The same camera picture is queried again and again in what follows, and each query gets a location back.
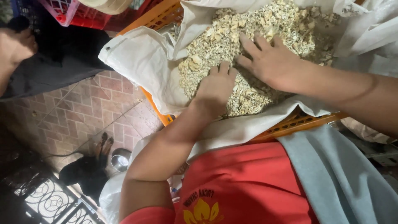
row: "red shirt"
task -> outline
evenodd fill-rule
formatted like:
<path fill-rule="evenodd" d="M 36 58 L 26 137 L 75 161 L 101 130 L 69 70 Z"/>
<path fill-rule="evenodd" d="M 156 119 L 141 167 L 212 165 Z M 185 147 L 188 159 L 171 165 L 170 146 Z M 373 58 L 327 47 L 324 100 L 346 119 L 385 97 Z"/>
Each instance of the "red shirt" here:
<path fill-rule="evenodd" d="M 143 208 L 121 224 L 319 223 L 279 142 L 202 154 L 180 197 L 176 211 Z"/>

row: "forearm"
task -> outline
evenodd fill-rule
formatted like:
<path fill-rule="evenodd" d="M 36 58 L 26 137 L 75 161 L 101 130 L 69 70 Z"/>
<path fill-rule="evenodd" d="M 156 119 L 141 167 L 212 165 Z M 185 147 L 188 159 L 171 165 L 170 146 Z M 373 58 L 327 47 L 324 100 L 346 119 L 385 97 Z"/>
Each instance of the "forearm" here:
<path fill-rule="evenodd" d="M 144 147 L 126 177 L 140 181 L 167 180 L 186 161 L 198 136 L 212 120 L 207 107 L 193 101 Z"/>
<path fill-rule="evenodd" d="M 398 79 L 308 66 L 299 94 L 326 102 L 390 137 L 398 137 Z"/>
<path fill-rule="evenodd" d="M 17 67 L 18 64 L 16 63 L 0 60 L 0 96 L 3 96 L 4 92 L 7 90 L 8 80 Z"/>

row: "stainless steel bowl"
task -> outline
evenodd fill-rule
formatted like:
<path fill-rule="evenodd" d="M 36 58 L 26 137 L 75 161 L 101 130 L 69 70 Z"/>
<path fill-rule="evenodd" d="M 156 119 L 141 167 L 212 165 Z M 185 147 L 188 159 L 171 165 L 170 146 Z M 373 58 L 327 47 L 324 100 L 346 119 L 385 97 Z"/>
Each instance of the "stainless steel bowl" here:
<path fill-rule="evenodd" d="M 127 170 L 131 152 L 127 149 L 118 148 L 112 153 L 111 164 L 119 172 Z"/>

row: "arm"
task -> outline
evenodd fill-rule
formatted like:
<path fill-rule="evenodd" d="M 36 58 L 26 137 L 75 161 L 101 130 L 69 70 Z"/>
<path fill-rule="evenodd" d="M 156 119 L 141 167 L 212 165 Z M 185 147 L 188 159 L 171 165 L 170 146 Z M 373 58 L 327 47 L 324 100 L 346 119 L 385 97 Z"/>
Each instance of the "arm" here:
<path fill-rule="evenodd" d="M 119 221 L 144 207 L 173 209 L 166 180 L 186 161 L 203 129 L 225 113 L 236 74 L 228 62 L 220 70 L 212 67 L 188 108 L 137 155 L 123 181 Z"/>
<path fill-rule="evenodd" d="M 300 60 L 274 37 L 273 47 L 256 35 L 254 41 L 240 36 L 244 49 L 237 63 L 272 88 L 310 96 L 348 113 L 352 118 L 398 138 L 398 79 L 323 67 Z"/>
<path fill-rule="evenodd" d="M 30 29 L 16 33 L 8 28 L 0 28 L 0 96 L 6 91 L 8 80 L 21 61 L 36 52 L 35 36 Z"/>

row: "hand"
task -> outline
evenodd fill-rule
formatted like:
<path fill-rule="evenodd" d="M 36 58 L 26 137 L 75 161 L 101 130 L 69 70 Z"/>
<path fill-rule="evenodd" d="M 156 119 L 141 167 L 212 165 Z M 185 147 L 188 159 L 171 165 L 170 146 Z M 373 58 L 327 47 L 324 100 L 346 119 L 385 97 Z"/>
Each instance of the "hand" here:
<path fill-rule="evenodd" d="M 237 74 L 235 68 L 229 68 L 227 61 L 221 62 L 220 70 L 217 66 L 211 67 L 210 74 L 202 79 L 192 103 L 207 107 L 213 119 L 225 114 Z"/>
<path fill-rule="evenodd" d="M 274 89 L 296 92 L 299 81 L 303 79 L 301 74 L 306 72 L 310 62 L 301 60 L 289 51 L 277 36 L 273 38 L 272 47 L 264 37 L 255 34 L 254 41 L 260 49 L 243 33 L 239 39 L 253 59 L 239 55 L 236 57 L 238 64 Z"/>
<path fill-rule="evenodd" d="M 20 33 L 8 28 L 0 28 L 0 57 L 2 61 L 19 64 L 37 52 L 35 36 L 30 29 Z"/>

